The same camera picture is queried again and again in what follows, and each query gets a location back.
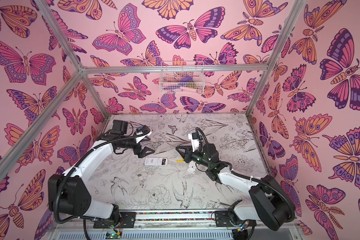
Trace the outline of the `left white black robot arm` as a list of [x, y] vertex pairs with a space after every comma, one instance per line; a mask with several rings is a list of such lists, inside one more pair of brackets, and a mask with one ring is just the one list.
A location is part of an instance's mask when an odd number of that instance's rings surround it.
[[155, 151], [142, 147], [141, 141], [149, 140], [152, 131], [143, 125], [127, 135], [130, 123], [120, 120], [100, 134], [93, 146], [61, 175], [52, 175], [48, 180], [49, 210], [57, 224], [73, 219], [105, 221], [116, 226], [121, 221], [119, 206], [92, 198], [87, 184], [100, 164], [118, 149], [131, 149], [138, 158], [147, 157]]

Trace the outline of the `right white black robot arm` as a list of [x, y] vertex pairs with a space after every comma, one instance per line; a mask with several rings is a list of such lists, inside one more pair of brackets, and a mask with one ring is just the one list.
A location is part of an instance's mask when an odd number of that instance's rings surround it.
[[277, 231], [284, 223], [295, 220], [296, 206], [274, 177], [266, 175], [257, 179], [234, 171], [232, 164], [220, 160], [213, 144], [200, 150], [193, 150], [192, 146], [178, 146], [176, 151], [186, 163], [206, 167], [204, 173], [211, 181], [235, 188], [250, 197], [252, 203], [249, 205], [237, 200], [229, 206], [228, 216], [234, 226], [260, 221]]

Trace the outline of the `white remote control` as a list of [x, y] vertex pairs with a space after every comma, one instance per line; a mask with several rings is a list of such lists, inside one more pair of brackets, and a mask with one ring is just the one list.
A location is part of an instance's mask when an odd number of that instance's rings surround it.
[[187, 172], [191, 173], [191, 174], [194, 174], [196, 172], [196, 170], [197, 170], [196, 164], [195, 163], [189, 163]]

